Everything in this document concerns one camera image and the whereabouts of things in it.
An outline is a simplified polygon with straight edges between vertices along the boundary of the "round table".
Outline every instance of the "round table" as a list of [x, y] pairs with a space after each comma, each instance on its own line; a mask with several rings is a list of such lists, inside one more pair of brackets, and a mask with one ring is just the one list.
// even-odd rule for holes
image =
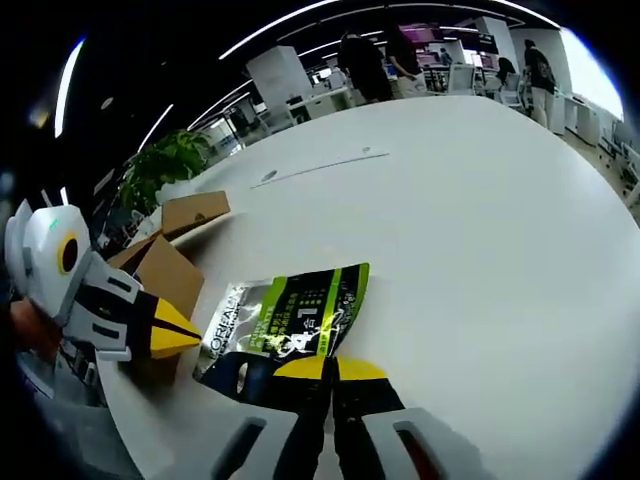
[[[193, 182], [218, 189], [232, 214], [177, 242], [206, 277], [202, 330], [229, 282], [370, 262], [341, 353], [386, 370], [405, 405], [466, 437], [496, 478], [576, 478], [616, 433], [640, 373], [640, 231], [596, 170], [528, 118], [474, 97], [347, 110]], [[146, 478], [228, 408], [192, 379], [196, 356], [165, 390], [99, 365]]]

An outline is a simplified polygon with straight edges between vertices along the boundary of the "brown cardboard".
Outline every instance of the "brown cardboard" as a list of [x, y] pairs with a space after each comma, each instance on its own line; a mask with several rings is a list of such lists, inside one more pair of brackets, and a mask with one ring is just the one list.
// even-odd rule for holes
[[145, 291], [164, 298], [191, 318], [204, 277], [166, 239], [160, 236], [153, 242], [136, 273]]
[[[171, 303], [188, 319], [204, 284], [202, 273], [176, 250], [169, 240], [225, 213], [224, 192], [204, 193], [170, 200], [162, 206], [162, 229], [109, 259], [112, 267], [138, 275], [145, 291]], [[136, 361], [131, 373], [146, 381], [171, 383], [179, 356]]]
[[201, 193], [169, 200], [162, 206], [162, 234], [173, 240], [181, 234], [229, 213], [224, 192]]

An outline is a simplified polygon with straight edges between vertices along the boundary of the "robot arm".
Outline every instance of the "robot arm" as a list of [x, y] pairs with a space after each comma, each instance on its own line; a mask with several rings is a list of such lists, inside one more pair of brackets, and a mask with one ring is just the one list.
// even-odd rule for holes
[[91, 250], [80, 210], [31, 211], [23, 202], [7, 223], [5, 261], [17, 290], [99, 357], [164, 358], [200, 342], [200, 332], [170, 303], [144, 292]]

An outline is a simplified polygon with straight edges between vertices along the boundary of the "potted plant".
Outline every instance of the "potted plant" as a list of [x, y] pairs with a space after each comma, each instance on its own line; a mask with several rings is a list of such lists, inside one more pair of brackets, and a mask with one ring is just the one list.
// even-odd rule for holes
[[156, 192], [166, 183], [189, 180], [206, 169], [211, 148], [205, 136], [177, 130], [145, 146], [130, 160], [120, 190], [122, 205], [149, 215], [157, 206]]

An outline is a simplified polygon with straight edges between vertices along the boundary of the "ceiling light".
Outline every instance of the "ceiling light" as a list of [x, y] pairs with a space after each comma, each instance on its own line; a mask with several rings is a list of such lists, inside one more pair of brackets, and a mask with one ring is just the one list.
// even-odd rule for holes
[[[371, 35], [380, 35], [381, 33], [384, 33], [382, 30], [378, 30], [377, 32], [369, 32], [369, 33], [363, 33], [362, 35], [360, 35], [361, 37], [370, 37]], [[312, 48], [311, 50], [307, 50], [306, 52], [302, 52], [300, 55], [298, 55], [299, 57], [304, 57], [305, 55], [309, 54], [309, 53], [313, 53], [313, 52], [317, 52], [318, 50], [322, 50], [325, 47], [330, 47], [331, 45], [337, 45], [338, 43], [340, 43], [342, 40], [336, 40], [335, 42], [331, 42], [331, 43], [325, 43], [324, 45], [320, 45], [319, 47], [316, 48]]]
[[224, 52], [222, 55], [220, 55], [218, 57], [218, 60], [224, 60], [225, 58], [227, 58], [229, 55], [231, 55], [233, 52], [235, 52], [238, 48], [240, 48], [241, 46], [243, 46], [245, 43], [250, 42], [251, 40], [253, 40], [254, 38], [256, 38], [258, 35], [266, 32], [267, 30], [275, 27], [276, 25], [281, 24], [282, 22], [286, 22], [287, 20], [296, 17], [302, 13], [308, 12], [309, 10], [313, 10], [315, 8], [318, 7], [322, 7], [324, 5], [328, 5], [330, 3], [334, 3], [337, 2], [339, 0], [322, 0], [321, 2], [318, 3], [314, 3], [312, 5], [307, 5], [304, 8], [301, 8], [299, 10], [296, 10], [295, 12], [291, 12], [288, 15], [285, 15], [284, 17], [279, 18], [278, 20], [275, 20], [273, 22], [271, 22], [268, 25], [265, 25], [264, 27], [262, 27], [260, 30], [256, 30], [255, 32], [253, 32], [251, 35], [249, 35], [248, 37], [245, 37], [244, 39], [240, 40], [238, 43], [236, 43], [233, 47], [231, 47], [229, 50], [227, 50], [226, 52]]
[[62, 71], [62, 80], [60, 81], [60, 89], [58, 90], [58, 102], [56, 103], [56, 117], [54, 120], [54, 134], [58, 138], [62, 134], [62, 124], [64, 122], [64, 110], [67, 106], [67, 95], [69, 93], [69, 84], [71, 83], [71, 74], [73, 73], [73, 67], [78, 60], [80, 49], [84, 39], [80, 40], [78, 45], [71, 51], [69, 59], [67, 60], [64, 70]]
[[144, 147], [144, 144], [147, 143], [147, 140], [149, 140], [149, 137], [151, 136], [153, 131], [158, 127], [158, 125], [160, 124], [162, 119], [167, 115], [167, 113], [169, 113], [169, 110], [171, 110], [172, 108], [173, 108], [173, 103], [167, 107], [167, 109], [164, 111], [164, 113], [162, 115], [160, 115], [160, 118], [158, 119], [158, 121], [153, 125], [153, 127], [151, 127], [151, 130], [149, 130], [149, 133], [147, 133], [147, 136], [144, 137], [144, 140], [142, 141], [142, 143], [138, 147], [138, 152], [140, 150], [142, 150], [142, 147]]
[[224, 97], [222, 97], [220, 100], [218, 100], [216, 103], [214, 103], [213, 105], [211, 105], [209, 108], [207, 108], [205, 110], [205, 112], [200, 115], [198, 118], [196, 118], [191, 125], [189, 125], [187, 127], [187, 130], [191, 130], [199, 121], [202, 117], [204, 117], [207, 113], [209, 113], [211, 110], [213, 110], [214, 108], [216, 108], [218, 105], [220, 105], [222, 102], [224, 102], [227, 98], [229, 98], [231, 95], [233, 95], [234, 93], [236, 93], [238, 90], [246, 87], [247, 85], [249, 85], [251, 82], [253, 82], [253, 80], [247, 80], [246, 82], [244, 82], [242, 85], [240, 85], [238, 88], [234, 88], [233, 90], [231, 90], [229, 93], [227, 93]]
[[305, 55], [308, 55], [309, 53], [313, 53], [316, 52], [318, 50], [322, 50], [325, 47], [330, 47], [331, 45], [337, 45], [338, 43], [340, 43], [342, 40], [336, 40], [335, 42], [331, 42], [331, 43], [325, 43], [324, 45], [320, 45], [319, 47], [316, 48], [312, 48], [311, 50], [307, 50], [306, 52], [302, 52], [300, 55], [298, 55], [299, 57], [304, 57]]
[[441, 7], [441, 8], [457, 8], [460, 10], [471, 10], [473, 12], [488, 13], [489, 15], [493, 15], [494, 17], [501, 17], [501, 18], [507, 18], [509, 20], [513, 20], [514, 22], [519, 23], [519, 25], [517, 26], [524, 25], [524, 22], [521, 20], [518, 20], [517, 18], [509, 17], [507, 15], [503, 15], [501, 13], [497, 13], [492, 10], [486, 10], [484, 8], [477, 8], [477, 7], [469, 7], [467, 5], [451, 5], [447, 3], [396, 3], [394, 5], [389, 5], [389, 8], [401, 8], [401, 7]]
[[502, 5], [506, 5], [506, 6], [511, 7], [511, 8], [518, 9], [521, 12], [528, 13], [529, 15], [533, 15], [534, 17], [539, 18], [540, 20], [543, 20], [543, 21], [547, 22], [549, 25], [552, 25], [552, 26], [554, 26], [556, 28], [562, 28], [562, 27], [560, 27], [560, 25], [558, 25], [553, 20], [545, 17], [544, 15], [540, 15], [537, 12], [534, 12], [533, 10], [530, 10], [527, 7], [523, 7], [522, 5], [518, 5], [517, 3], [508, 2], [507, 0], [490, 0], [490, 1], [496, 2], [496, 3], [500, 3]]
[[222, 111], [224, 112], [224, 111], [228, 110], [229, 108], [233, 107], [236, 103], [238, 103], [238, 102], [239, 102], [240, 100], [242, 100], [243, 98], [247, 97], [250, 93], [251, 93], [251, 92], [247, 92], [247, 93], [245, 93], [244, 95], [242, 95], [242, 96], [240, 96], [240, 97], [236, 98], [233, 102], [231, 102], [229, 105], [227, 105], [226, 107], [224, 107], [224, 108], [222, 109]]
[[466, 27], [440, 27], [440, 30], [456, 30], [458, 32], [477, 32], [477, 28], [466, 28]]
[[382, 10], [383, 8], [385, 8], [384, 5], [381, 5], [379, 7], [369, 7], [369, 8], [361, 8], [359, 10], [352, 10], [350, 12], [341, 13], [339, 15], [334, 15], [333, 17], [323, 18], [322, 20], [320, 20], [320, 23], [326, 22], [328, 20], [334, 20], [334, 19], [340, 18], [340, 17], [346, 17], [347, 15], [353, 15], [354, 13], [368, 12], [370, 10]]
[[104, 102], [102, 102], [102, 105], [100, 106], [100, 110], [104, 110], [105, 108], [107, 108], [112, 103], [113, 103], [113, 97], [107, 98]]
[[69, 205], [69, 199], [67, 198], [67, 187], [62, 187], [60, 189], [60, 197], [62, 197], [63, 205]]
[[293, 32], [289, 32], [286, 35], [281, 36], [278, 39], [278, 43], [282, 42], [282, 40], [284, 40], [285, 38], [289, 38], [291, 35], [295, 35], [296, 33], [300, 33], [302, 31], [306, 30], [307, 28], [315, 27], [316, 25], [320, 25], [320, 22], [310, 23], [309, 25], [306, 25], [304, 27], [298, 28], [297, 30], [294, 30]]

